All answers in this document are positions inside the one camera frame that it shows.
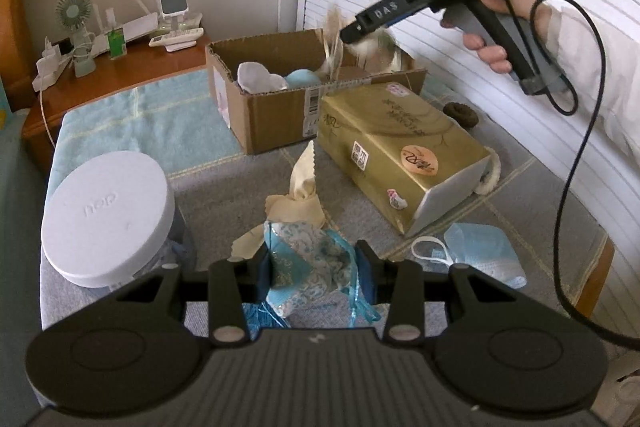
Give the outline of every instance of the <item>wooden table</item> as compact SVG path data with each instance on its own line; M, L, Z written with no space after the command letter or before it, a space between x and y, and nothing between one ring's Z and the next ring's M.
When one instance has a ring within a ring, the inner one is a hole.
M94 102L110 94L141 86L161 78L205 67L205 47L211 42L207 36L193 48L168 53L164 47L150 48L147 42L127 45L126 57L110 60L108 54L95 59L95 71L76 78L73 65L62 73L58 81L43 93L44 114L54 140L58 138L62 118L73 108ZM53 147L36 100L22 128L22 139L45 174L49 174Z

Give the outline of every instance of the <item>person's arm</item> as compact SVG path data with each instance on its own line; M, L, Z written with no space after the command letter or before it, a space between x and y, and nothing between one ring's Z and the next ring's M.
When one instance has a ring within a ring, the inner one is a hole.
M529 19L535 0L511 0L519 17ZM508 13L504 0L482 0L489 8ZM605 45L607 75L601 115L607 136L640 162L640 44L619 29L594 21ZM444 18L442 26L450 27ZM536 29L549 52L574 84L582 107L592 111L600 86L600 52L591 29L574 9L558 11L541 5ZM511 63L501 46L486 46L478 35L465 34L464 45L497 73L510 73Z

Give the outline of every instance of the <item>black cable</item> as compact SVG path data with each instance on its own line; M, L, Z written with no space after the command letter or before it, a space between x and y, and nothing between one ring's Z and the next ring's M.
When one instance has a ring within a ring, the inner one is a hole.
M530 25L530 29L531 29L531 33L533 35L534 41L537 44L540 51L542 52L543 57L545 57L546 60L551 61L551 58L548 56L548 53L546 52L546 49L544 49L544 46L540 42L540 38L538 36L538 33L536 32L536 27L534 24L536 11L544 1L547 1L547 0L536 0L533 3L531 7L531 11L529 13L529 25ZM569 3L575 9L577 9L578 12L580 12L580 15L582 15L584 19L587 21L587 23L591 28L591 31L593 32L593 35L595 36L596 42L598 44L598 50L600 52L600 87L598 88L598 96L596 97L595 108L593 109L591 119L587 126L587 131L584 133L584 138L582 139L582 143L580 144L580 147L578 148L578 152L575 155L574 163L571 167L571 170L569 171L569 175L567 176L567 179L564 183L564 187L562 188L560 203L558 204L558 213L556 215L556 224L554 226L554 250L553 250L554 286L556 288L556 296L558 296L558 300L560 304L572 319L580 322L581 324L593 330L594 333L596 333L602 340L607 341L608 343L611 343L611 344L616 344L617 346L622 346L628 349L634 349L636 351L640 351L640 339L629 337L627 335L621 335L620 333L615 333L607 328L602 327L601 325L596 324L591 319L585 317L574 307L574 305L571 303L568 297L564 294L564 290L562 289L562 281L560 277L560 254L559 254L560 226L562 223L562 213L564 211L566 198L569 195L569 188L571 186L571 182L574 179L575 171L578 168L578 164L580 163L580 160L582 159L582 154L584 153L584 149L587 147L587 142L589 141L591 132L593 131L593 127L598 121L598 114L600 112L600 106L602 105L602 98L604 96L605 77L607 74L607 57L604 49L604 44L602 42L600 33L598 32L598 29L596 28L596 25L594 24L593 20L591 19L591 17L589 17L589 14L584 10L584 8L582 8L582 6L580 6L576 1L574 0L562 0L562 1ZM515 16L515 13L513 12L513 6L511 5L510 0L507 0L507 6L510 8L511 15ZM522 31L520 33L521 33L521 36L523 37L523 40L526 42L526 39L524 38L524 33ZM529 52L529 57L531 58L531 62L533 63L535 70L537 70L536 73L539 74L540 70L538 69L538 65L536 64L536 60L533 57L533 54L530 52L530 46L528 46L527 44L526 44L526 49ZM564 81L567 84L567 87L571 90L572 94L574 95L574 100L575 100L574 109L577 110L577 93L574 89L574 86L566 77L564 77ZM559 110L559 112L565 116L570 116L568 115L569 112L567 111Z
M540 68L538 67L538 62L536 61L536 57L533 54L533 51L532 51L531 46L529 44L529 39L527 39L526 36L524 35L524 30L522 29L522 26L520 25L520 22L518 20L518 16L516 15L515 10L513 9L513 4L511 4L511 0L504 0L504 1L505 1L506 5L507 5L507 8L509 9L509 13L510 13L511 17L513 18L513 23L516 25L518 33L520 34L520 38L522 39L524 47L527 50L527 54L529 54L529 58L531 59L531 66L533 68L533 72L535 74L539 75L540 74ZM545 57L545 60L549 64L552 64L553 63L553 59L547 53L546 48L542 45L542 42L540 42L540 38L538 37L538 34L536 33L534 19L530 19L529 20L529 25L531 27L531 33L533 34L533 41L536 43L536 46L540 50L540 53L542 54L543 57ZM569 79L564 75L564 73L560 74L560 79L562 80L564 85L567 87L567 89L571 92L571 96L574 99L574 105L572 106L572 108L571 109L563 109L562 107L560 107L558 105L558 102L556 102L556 100L554 99L554 97L551 95L551 93L548 90L546 91L545 94L546 94L546 97L549 99L549 102L551 102L551 105L554 107L554 109L556 111L558 111L560 114L562 114L564 116L572 116L578 111L578 93L574 89L574 85L571 82L569 82Z

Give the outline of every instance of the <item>light blue ball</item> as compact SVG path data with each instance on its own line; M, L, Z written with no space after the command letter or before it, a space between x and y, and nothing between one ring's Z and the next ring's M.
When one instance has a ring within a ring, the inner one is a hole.
M300 87L317 86L320 78L310 70L295 70L289 73L284 80L289 89L299 89Z

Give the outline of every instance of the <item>orange round sticker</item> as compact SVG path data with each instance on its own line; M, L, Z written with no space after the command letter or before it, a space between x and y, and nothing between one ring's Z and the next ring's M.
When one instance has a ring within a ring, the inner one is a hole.
M435 176L438 173L438 159L433 152L419 145L407 145L401 152L402 166L414 174Z

